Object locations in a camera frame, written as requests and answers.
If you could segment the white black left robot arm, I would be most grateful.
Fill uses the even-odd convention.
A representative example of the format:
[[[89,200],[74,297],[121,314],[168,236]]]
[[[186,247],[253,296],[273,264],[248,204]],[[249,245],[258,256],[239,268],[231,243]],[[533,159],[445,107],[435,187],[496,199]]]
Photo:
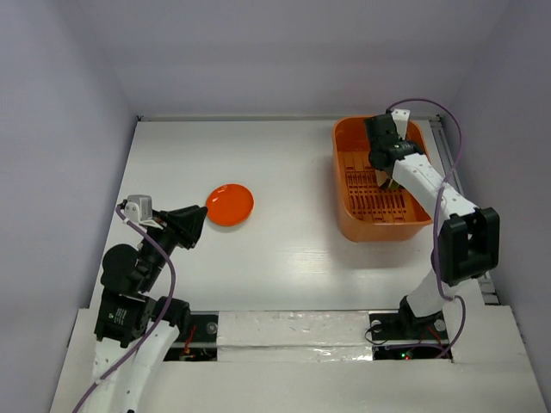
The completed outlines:
[[[189,303],[176,299],[177,249],[193,249],[207,217],[204,206],[156,211],[145,195],[115,208],[142,240],[120,243],[102,259],[102,296],[90,387],[76,412],[137,412],[170,346],[190,330]]]

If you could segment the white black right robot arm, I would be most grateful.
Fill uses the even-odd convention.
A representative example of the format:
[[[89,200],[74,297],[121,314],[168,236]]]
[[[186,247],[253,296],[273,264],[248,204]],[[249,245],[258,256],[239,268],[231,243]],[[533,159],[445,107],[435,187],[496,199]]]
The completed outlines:
[[[460,289],[497,267],[500,217],[464,198],[432,166],[421,147],[406,139],[409,114],[398,110],[364,121],[371,166],[398,183],[433,219],[431,270],[399,304],[398,331],[418,336],[429,318]]]

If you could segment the orange plate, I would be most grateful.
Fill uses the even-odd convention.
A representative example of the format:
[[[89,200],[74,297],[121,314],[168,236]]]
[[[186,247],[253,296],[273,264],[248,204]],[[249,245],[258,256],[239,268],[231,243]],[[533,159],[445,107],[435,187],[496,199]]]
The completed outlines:
[[[255,206],[252,192],[244,185],[227,183],[216,188],[206,200],[207,217],[219,226],[244,223]]]

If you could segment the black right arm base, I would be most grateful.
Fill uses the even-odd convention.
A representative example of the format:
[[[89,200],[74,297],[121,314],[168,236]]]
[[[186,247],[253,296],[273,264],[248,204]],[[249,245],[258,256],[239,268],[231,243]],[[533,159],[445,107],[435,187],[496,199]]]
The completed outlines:
[[[397,311],[371,313],[369,323],[367,332],[376,342],[419,342],[431,338],[449,339],[443,311],[429,316],[416,317],[407,303],[406,297],[399,302]]]

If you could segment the amber plate with black motif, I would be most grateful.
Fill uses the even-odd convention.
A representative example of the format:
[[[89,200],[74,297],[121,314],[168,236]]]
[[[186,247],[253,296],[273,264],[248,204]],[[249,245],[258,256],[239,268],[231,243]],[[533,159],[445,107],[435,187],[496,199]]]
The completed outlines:
[[[375,170],[375,181],[381,190],[387,190],[393,185],[393,179],[382,170]]]

